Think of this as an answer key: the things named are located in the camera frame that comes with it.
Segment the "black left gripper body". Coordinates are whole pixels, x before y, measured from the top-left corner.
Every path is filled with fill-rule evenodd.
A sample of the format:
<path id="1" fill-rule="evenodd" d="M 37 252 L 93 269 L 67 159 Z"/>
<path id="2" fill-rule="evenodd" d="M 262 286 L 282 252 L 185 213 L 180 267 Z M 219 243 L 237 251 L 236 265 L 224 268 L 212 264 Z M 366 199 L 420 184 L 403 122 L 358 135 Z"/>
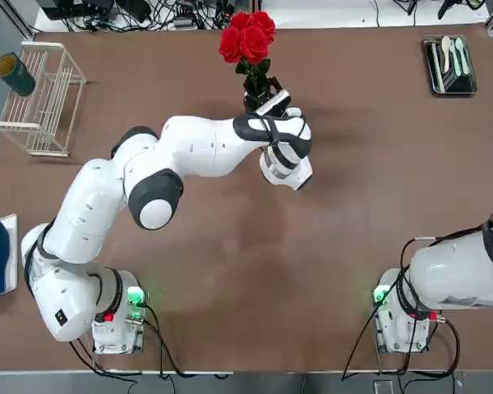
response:
<path id="1" fill-rule="evenodd" d="M 284 112 L 286 89 L 270 89 L 258 97 L 249 98 L 250 112 Z"/>

